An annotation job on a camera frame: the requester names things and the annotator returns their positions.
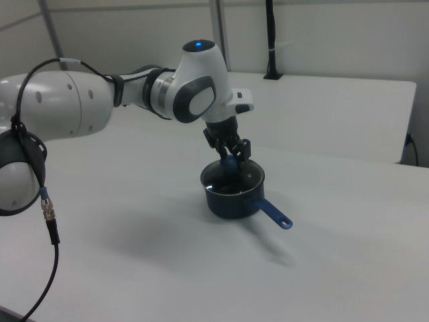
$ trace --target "cable connector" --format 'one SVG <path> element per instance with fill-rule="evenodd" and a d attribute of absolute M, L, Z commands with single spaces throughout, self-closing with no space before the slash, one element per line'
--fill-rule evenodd
<path fill-rule="evenodd" d="M 48 227 L 49 236 L 51 237 L 51 244 L 58 245 L 60 243 L 60 237 L 58 236 L 58 229 L 56 227 L 55 210 L 54 205 L 48 195 L 48 190 L 45 186 L 39 189 L 40 204 L 43 210 L 43 216 L 46 220 L 46 226 Z"/>

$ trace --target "robot end effector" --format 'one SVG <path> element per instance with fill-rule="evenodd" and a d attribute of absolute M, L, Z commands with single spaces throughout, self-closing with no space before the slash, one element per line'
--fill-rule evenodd
<path fill-rule="evenodd" d="M 176 72 L 153 71 L 158 77 L 149 84 L 146 99 L 143 93 L 145 106 L 182 123 L 201 117 L 206 121 L 207 142 L 221 159 L 227 157 L 228 149 L 239 164 L 246 162 L 251 154 L 250 141 L 240 139 L 236 115 L 253 110 L 251 91 L 231 88 L 225 61 L 214 42 L 195 40 L 185 44 L 183 51 Z"/>

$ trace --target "metal connector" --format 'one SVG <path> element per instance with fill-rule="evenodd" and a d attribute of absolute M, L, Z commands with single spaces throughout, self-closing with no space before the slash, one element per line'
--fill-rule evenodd
<path fill-rule="evenodd" d="M 43 216 L 45 217 L 45 220 L 46 221 L 53 220 L 55 218 L 55 210 L 51 199 L 50 198 L 42 199 L 41 206 L 42 206 Z"/>

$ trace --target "pot rim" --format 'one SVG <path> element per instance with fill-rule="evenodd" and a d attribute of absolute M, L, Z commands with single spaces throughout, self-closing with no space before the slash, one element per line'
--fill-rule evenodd
<path fill-rule="evenodd" d="M 215 163 L 218 163 L 218 162 L 219 162 L 219 161 L 217 160 L 217 161 L 214 161 L 214 162 L 212 162 L 212 163 L 208 164 L 204 169 L 202 169 L 201 174 L 200 174 L 200 182 L 201 182 L 201 185 L 204 187 L 205 191 L 208 191 L 209 193 L 212 193 L 212 194 L 214 194 L 214 195 L 218 195 L 218 196 L 222 196 L 222 197 L 236 197 L 236 196 L 242 196 L 242 195 L 244 195 L 244 194 L 246 194 L 246 193 L 250 193 L 250 192 L 255 191 L 256 189 L 258 189 L 258 188 L 261 186 L 261 184 L 263 184 L 263 182 L 264 182 L 264 180 L 265 180 L 265 172 L 263 171 L 263 168 L 262 168 L 258 163 L 256 163 L 255 161 L 253 161 L 253 160 L 248 160 L 247 162 L 250 162 L 250 163 L 254 164 L 254 165 L 257 167 L 257 169 L 260 171 L 260 173 L 261 173 L 261 179 L 259 180 L 259 182 L 258 182 L 258 183 L 257 183 L 257 184 L 252 188 L 252 189 L 249 189 L 248 191 L 245 191 L 244 193 L 235 193 L 235 194 L 233 194 L 233 195 L 226 195 L 226 194 L 223 194 L 223 193 L 216 193 L 216 192 L 214 192 L 213 190 L 209 190 L 209 189 L 207 189 L 207 187 L 205 186 L 205 184 L 204 184 L 204 183 L 202 183 L 202 175 L 203 175 L 204 171 L 206 171 L 206 169 L 207 169 L 209 166 L 211 166 L 211 165 L 213 165 L 213 164 L 215 164 Z"/>

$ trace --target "black strap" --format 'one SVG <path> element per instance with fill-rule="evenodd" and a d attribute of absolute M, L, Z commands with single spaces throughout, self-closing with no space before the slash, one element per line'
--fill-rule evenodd
<path fill-rule="evenodd" d="M 122 77 L 116 74 L 109 74 L 105 76 L 110 76 L 113 79 L 113 84 L 115 85 L 115 94 L 113 96 L 113 106 L 118 107 L 122 102 L 123 87 L 125 82 Z"/>

